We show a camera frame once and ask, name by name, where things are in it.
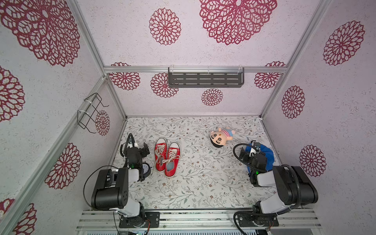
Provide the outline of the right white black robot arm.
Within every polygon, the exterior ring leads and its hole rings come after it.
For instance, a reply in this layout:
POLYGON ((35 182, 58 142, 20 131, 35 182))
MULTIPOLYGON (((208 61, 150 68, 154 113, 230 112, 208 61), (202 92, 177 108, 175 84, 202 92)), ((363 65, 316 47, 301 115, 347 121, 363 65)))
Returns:
POLYGON ((277 217, 300 206, 315 204, 318 191, 300 166, 287 164, 274 166, 261 144, 237 144, 233 155, 247 166, 250 183, 254 187, 276 187, 277 192, 252 206, 250 211, 237 211, 233 215, 236 228, 244 235, 244 227, 278 226, 277 217))

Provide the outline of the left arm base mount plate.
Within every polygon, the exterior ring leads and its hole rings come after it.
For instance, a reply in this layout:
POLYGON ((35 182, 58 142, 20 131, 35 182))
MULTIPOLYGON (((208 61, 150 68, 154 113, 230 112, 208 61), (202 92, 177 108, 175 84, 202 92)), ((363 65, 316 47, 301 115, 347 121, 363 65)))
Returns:
POLYGON ((146 211, 141 212, 135 217, 120 217, 119 227, 122 229, 136 228, 158 228, 160 222, 160 212, 146 211))

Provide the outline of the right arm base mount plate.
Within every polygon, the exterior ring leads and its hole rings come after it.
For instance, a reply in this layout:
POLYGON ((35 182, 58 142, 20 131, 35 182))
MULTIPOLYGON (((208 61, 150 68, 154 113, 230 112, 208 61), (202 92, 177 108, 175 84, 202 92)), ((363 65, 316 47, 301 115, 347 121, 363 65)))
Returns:
POLYGON ((240 227, 278 227, 280 224, 276 217, 253 215, 249 212, 236 215, 240 227))

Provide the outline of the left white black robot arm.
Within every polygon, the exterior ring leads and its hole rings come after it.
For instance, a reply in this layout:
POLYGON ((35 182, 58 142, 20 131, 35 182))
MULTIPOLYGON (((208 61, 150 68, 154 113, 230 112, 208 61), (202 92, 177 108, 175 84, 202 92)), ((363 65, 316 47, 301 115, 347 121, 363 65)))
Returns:
POLYGON ((86 204, 93 210, 113 211, 120 217, 121 228, 143 227, 146 212, 143 204, 129 196, 129 184, 142 182, 151 174, 151 167, 144 162, 150 154, 146 143, 139 147, 133 137, 128 134, 127 140, 120 146, 120 155, 125 159, 123 167, 104 165, 90 176, 98 173, 90 201, 86 204))

